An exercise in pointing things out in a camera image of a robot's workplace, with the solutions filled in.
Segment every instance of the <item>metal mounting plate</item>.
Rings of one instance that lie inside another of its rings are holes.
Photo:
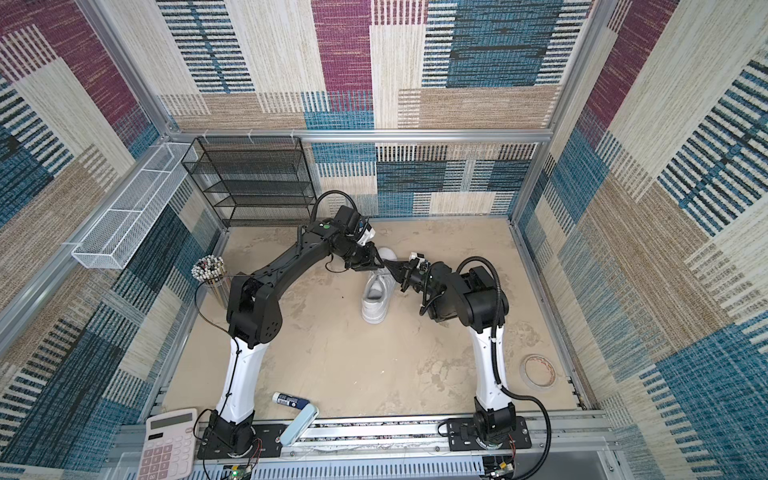
[[[259,425],[254,425],[253,428],[256,429],[256,437],[261,439],[260,457],[280,457],[280,453],[283,451],[283,444],[280,443],[278,439],[280,438],[280,435],[283,434],[283,430],[286,429],[286,425],[284,423],[262,423]],[[222,451],[217,452],[216,443],[217,439],[211,439],[208,445],[203,445],[200,443],[200,446],[197,449],[197,459],[234,461],[234,458],[231,458],[226,453]]]
[[[484,450],[478,443],[478,437],[472,419],[448,419],[448,423],[445,426],[448,428],[448,445],[451,452]],[[517,429],[512,430],[512,433],[510,434],[512,440],[515,442],[515,448],[517,450],[531,448],[531,435],[528,432],[528,424],[525,423],[523,417],[517,417],[517,426]],[[501,447],[501,449],[506,450],[511,448],[512,446],[509,444],[509,440],[505,440]]]

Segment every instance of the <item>aluminum rail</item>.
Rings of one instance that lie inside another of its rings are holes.
[[[552,131],[548,128],[519,129],[464,129],[464,130],[198,130],[172,131],[170,141],[189,143],[197,137],[299,137],[310,142],[397,142],[420,143],[541,143],[550,141]]]

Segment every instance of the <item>pink calculator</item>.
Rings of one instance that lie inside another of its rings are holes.
[[[196,409],[184,409],[147,419],[137,480],[177,480],[192,472],[196,418]]]

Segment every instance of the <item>red wire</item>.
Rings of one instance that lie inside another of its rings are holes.
[[[518,448],[515,446],[515,440],[512,440],[512,435],[507,435],[509,437],[509,445],[512,446],[512,471],[515,471],[515,455],[518,453]]]
[[[255,450],[253,451],[252,454],[250,454],[250,458],[248,459],[248,463],[247,463],[248,465],[250,465],[250,461],[253,460],[253,456],[257,452],[259,455],[256,457],[256,461],[253,464],[256,465],[257,463],[259,463],[259,459],[261,458],[261,439],[256,439],[256,441],[257,443],[255,445]]]

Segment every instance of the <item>patterned carpet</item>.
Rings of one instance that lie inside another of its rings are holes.
[[[766,41],[765,2],[619,2],[520,220],[636,478],[768,477]]]

